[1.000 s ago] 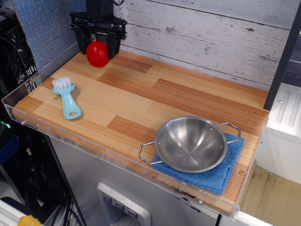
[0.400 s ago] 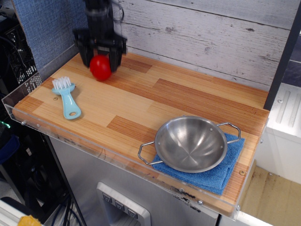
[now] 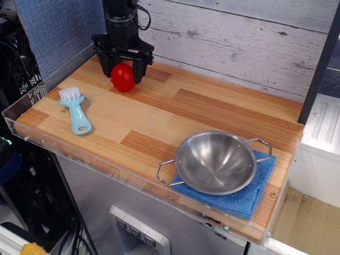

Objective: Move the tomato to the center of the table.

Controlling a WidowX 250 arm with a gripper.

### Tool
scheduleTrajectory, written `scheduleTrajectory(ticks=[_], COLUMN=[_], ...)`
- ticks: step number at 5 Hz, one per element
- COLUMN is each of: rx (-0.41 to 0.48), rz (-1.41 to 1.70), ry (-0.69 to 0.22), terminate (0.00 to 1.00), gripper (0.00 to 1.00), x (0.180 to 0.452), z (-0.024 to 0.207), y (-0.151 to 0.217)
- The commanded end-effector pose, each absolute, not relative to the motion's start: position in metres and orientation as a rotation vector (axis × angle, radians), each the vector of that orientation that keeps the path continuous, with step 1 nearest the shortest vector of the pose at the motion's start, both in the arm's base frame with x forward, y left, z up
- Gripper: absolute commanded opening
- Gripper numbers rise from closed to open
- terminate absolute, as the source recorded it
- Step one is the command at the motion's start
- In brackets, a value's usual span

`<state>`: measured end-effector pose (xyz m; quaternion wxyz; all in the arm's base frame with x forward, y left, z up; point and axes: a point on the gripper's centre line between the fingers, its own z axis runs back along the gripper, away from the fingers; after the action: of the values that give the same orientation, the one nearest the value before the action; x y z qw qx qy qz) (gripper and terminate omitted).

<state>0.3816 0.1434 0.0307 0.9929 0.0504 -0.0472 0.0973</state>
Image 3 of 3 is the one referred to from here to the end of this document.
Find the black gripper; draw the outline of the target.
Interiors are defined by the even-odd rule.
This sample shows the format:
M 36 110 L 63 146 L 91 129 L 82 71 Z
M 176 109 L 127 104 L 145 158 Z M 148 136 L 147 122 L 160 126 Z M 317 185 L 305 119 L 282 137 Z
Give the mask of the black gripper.
M 105 19 L 105 34 L 91 36 L 100 66 L 105 76 L 111 77 L 111 70 L 122 60 L 133 61 L 134 82 L 138 84 L 146 74 L 148 64 L 153 63 L 154 46 L 139 38 L 139 31 L 146 31 L 139 25 L 138 12 L 142 11 L 150 18 L 149 12 L 137 1 L 102 1 Z

